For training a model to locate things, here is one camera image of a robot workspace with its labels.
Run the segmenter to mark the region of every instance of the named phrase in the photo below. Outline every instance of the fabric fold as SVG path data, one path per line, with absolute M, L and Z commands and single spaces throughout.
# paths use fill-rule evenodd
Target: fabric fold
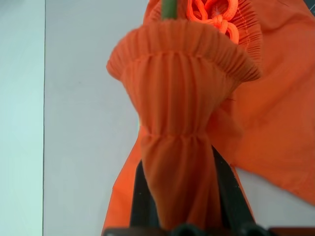
M 259 67 L 214 27 L 170 20 L 130 32 L 107 69 L 123 83 L 146 130 L 141 158 L 162 227 L 219 226 L 208 122 L 242 82 L 260 77 Z

